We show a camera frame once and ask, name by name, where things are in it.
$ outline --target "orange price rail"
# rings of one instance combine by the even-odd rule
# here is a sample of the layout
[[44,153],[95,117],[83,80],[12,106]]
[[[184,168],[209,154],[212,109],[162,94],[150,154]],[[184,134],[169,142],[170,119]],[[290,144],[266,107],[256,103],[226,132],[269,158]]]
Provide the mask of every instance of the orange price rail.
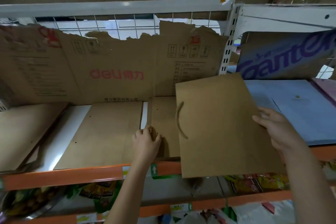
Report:
[[[335,187],[336,183],[330,183],[330,186]],[[258,193],[244,196],[235,196],[229,197],[228,205],[229,206],[239,206],[252,202],[268,202],[268,201],[282,201],[292,199],[292,193],[289,190],[275,191],[275,192],[266,192],[266,193]],[[225,198],[218,199],[209,199],[202,201],[193,201],[192,210],[193,211],[201,211],[205,209],[220,209],[226,206]],[[149,217],[149,216],[158,216],[162,214],[170,213],[170,204],[164,205],[152,205],[152,206],[144,206],[140,208],[139,217]],[[75,224],[77,223],[77,216],[83,214],[95,214],[95,213],[79,213],[79,214],[71,214],[71,215],[58,215],[51,217],[40,217],[36,219],[32,219],[29,224]],[[103,220],[102,214],[96,214],[97,221]],[[8,224],[21,224],[23,221],[10,221]]]
[[[311,150],[318,160],[328,161],[336,159],[336,145],[312,147]],[[180,162],[157,161],[155,163],[157,163],[158,175],[181,174]],[[129,164],[11,174],[4,175],[2,181],[4,190],[9,191],[43,186],[122,180],[123,166],[129,166]]]

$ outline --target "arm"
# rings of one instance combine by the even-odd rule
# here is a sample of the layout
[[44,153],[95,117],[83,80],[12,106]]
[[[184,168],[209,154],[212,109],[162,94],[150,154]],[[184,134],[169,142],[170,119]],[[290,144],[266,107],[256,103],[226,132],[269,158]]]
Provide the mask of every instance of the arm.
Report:
[[272,145],[285,158],[297,223],[335,223],[336,199],[305,141],[283,115],[263,107],[259,110],[261,117],[253,116],[253,120],[267,129]]
[[138,130],[132,139],[133,162],[105,221],[106,224],[136,224],[139,217],[146,173],[158,153],[161,135],[153,141],[150,127],[147,127],[144,130]]

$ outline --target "paper bag handle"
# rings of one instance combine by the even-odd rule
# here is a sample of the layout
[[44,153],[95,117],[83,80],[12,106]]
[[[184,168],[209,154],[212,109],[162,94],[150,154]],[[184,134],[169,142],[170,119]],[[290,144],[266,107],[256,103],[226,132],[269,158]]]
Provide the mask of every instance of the paper bag handle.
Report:
[[179,122],[179,115],[180,115],[180,111],[181,111],[183,105],[184,105],[184,102],[182,101],[182,102],[178,105],[178,107],[176,108],[175,120],[176,120],[176,125],[177,125],[177,128],[178,128],[178,130],[179,130],[181,136],[184,137],[185,139],[188,139],[188,137],[186,136],[186,134],[183,133],[183,131],[182,131],[182,129],[181,129],[181,126],[180,126],[180,122]]

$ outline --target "person's left hand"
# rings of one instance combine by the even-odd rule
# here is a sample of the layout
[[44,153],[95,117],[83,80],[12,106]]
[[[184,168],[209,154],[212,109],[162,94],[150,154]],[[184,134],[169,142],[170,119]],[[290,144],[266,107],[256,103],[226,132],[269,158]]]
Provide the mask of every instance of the person's left hand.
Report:
[[155,141],[152,140],[151,128],[151,126],[148,126],[145,129],[140,129],[132,136],[133,163],[144,165],[145,167],[149,167],[156,158],[162,140],[161,135],[158,135]]

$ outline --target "hand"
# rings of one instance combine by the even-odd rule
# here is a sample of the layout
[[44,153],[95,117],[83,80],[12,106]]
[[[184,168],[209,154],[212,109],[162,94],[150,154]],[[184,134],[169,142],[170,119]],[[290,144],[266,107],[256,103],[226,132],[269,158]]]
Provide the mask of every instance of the hand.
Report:
[[133,163],[144,165],[146,168],[154,161],[162,140],[161,135],[158,135],[155,141],[152,140],[151,128],[151,126],[148,126],[145,129],[140,129],[132,136]]
[[261,117],[254,115],[252,119],[267,129],[274,148],[282,151],[292,150],[302,147],[302,143],[305,144],[285,116],[272,109],[264,107],[258,107],[258,109]]

